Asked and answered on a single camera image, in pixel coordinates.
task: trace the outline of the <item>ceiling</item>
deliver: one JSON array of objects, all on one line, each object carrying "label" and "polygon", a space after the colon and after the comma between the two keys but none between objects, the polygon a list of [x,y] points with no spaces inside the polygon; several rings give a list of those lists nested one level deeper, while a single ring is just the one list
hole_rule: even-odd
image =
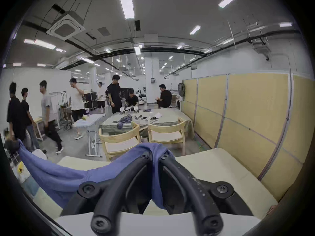
[{"label": "ceiling", "polygon": [[[183,45],[187,49],[204,51],[223,40],[231,37],[235,41],[248,37],[247,28],[268,26],[262,33],[280,30],[279,22],[294,22],[291,14],[278,0],[234,0],[224,8],[218,6],[222,0],[133,0],[135,19],[125,20],[119,0],[39,0],[25,17],[25,21],[48,29],[51,23],[60,15],[52,5],[58,4],[65,11],[74,10],[84,20],[85,31],[69,40],[83,47],[94,55],[105,53],[107,48],[121,50],[132,48],[135,44],[144,47],[172,47]],[[135,31],[134,20],[140,20],[140,31]],[[201,29],[190,35],[190,31],[200,25]],[[98,30],[106,27],[109,36],[103,36]],[[158,34],[158,42],[144,42],[145,34]],[[41,46],[25,44],[24,39],[40,39],[56,45],[66,51],[60,53]],[[36,66],[37,63],[46,64],[49,68],[61,69],[79,61],[78,56],[89,57],[72,44],[56,37],[37,31],[29,26],[22,25],[13,41],[6,60],[7,68],[13,62],[22,62],[22,66]],[[193,58],[193,55],[172,53],[173,60],[168,61],[170,53],[158,53],[160,67],[165,62],[164,70],[171,71],[182,63]],[[105,58],[108,63],[123,70],[127,65],[127,72],[133,71],[136,76],[143,74],[140,56],[135,53],[118,57]],[[96,61],[100,66],[97,73],[108,72],[105,68],[113,69],[104,61]],[[73,67],[70,70],[85,69],[86,64]]]}]

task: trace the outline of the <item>light wood chair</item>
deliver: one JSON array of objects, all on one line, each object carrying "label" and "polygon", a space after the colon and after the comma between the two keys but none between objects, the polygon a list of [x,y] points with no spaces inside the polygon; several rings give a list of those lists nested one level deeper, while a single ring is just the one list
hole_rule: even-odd
[{"label": "light wood chair", "polygon": [[185,121],[178,118],[178,124],[172,126],[148,125],[149,142],[161,144],[182,143],[182,155],[185,155]]},{"label": "light wood chair", "polygon": [[99,129],[99,136],[108,161],[113,156],[122,155],[140,143],[140,125],[132,121],[131,126],[132,130],[114,136],[103,135],[102,129]]}]

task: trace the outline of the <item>yellow wall panel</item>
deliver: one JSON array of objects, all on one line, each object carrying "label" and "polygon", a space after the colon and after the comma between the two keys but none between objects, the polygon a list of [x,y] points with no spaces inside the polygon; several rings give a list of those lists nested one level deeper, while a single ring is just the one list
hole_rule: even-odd
[{"label": "yellow wall panel", "polygon": [[218,147],[226,150],[258,177],[276,146],[257,133],[225,118]]},{"label": "yellow wall panel", "polygon": [[195,131],[211,148],[215,145],[221,119],[221,115],[197,106]]},{"label": "yellow wall panel", "polygon": [[229,75],[226,117],[277,143],[287,109],[288,75]]},{"label": "yellow wall panel", "polygon": [[294,76],[293,107],[282,147],[304,163],[315,126],[315,82]]},{"label": "yellow wall panel", "polygon": [[294,183],[301,168],[300,162],[281,149],[261,182],[279,200]]},{"label": "yellow wall panel", "polygon": [[194,121],[194,116],[195,116],[195,104],[190,103],[188,101],[183,101],[181,103],[181,109],[182,112],[187,115],[191,121]]},{"label": "yellow wall panel", "polygon": [[226,75],[199,78],[198,105],[223,114],[226,96]]},{"label": "yellow wall panel", "polygon": [[196,103],[197,99],[197,79],[184,80],[185,101]]}]

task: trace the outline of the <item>white shoe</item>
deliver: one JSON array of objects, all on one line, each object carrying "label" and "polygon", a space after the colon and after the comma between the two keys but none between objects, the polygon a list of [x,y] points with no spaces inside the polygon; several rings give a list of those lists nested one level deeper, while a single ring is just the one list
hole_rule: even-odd
[{"label": "white shoe", "polygon": [[76,136],[74,139],[79,140],[82,137],[83,137],[83,135],[79,135],[79,136]]},{"label": "white shoe", "polygon": [[61,153],[61,151],[63,151],[63,147],[61,147],[61,149],[59,151],[56,151],[56,153],[59,155]]}]

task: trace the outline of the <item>gray tablecloth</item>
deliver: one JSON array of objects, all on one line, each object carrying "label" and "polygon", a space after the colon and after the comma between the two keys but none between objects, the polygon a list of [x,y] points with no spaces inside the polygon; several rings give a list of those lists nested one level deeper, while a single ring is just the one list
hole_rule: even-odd
[{"label": "gray tablecloth", "polygon": [[160,113],[162,116],[156,120],[150,120],[150,123],[154,125],[159,126],[171,126],[178,124],[178,117],[182,118],[186,124],[185,124],[185,136],[189,136],[191,139],[194,137],[194,128],[192,125],[191,119],[185,115],[183,112],[181,112],[178,108],[160,108],[160,109],[152,109],[151,112],[143,112],[142,110],[139,111],[139,113],[134,114],[133,112],[126,112],[125,114],[121,115],[120,113],[113,114],[110,118],[105,120],[103,123],[100,124],[100,128],[103,130],[103,134],[121,134],[125,133],[129,130],[131,130],[131,124],[124,124],[122,129],[117,128],[117,123],[113,123],[113,121],[118,121],[122,117],[126,116],[127,114],[132,115],[132,121],[140,124],[140,129],[145,128],[148,126],[148,120],[136,120],[135,116],[142,117],[146,116],[148,119],[150,119],[155,114]]}]

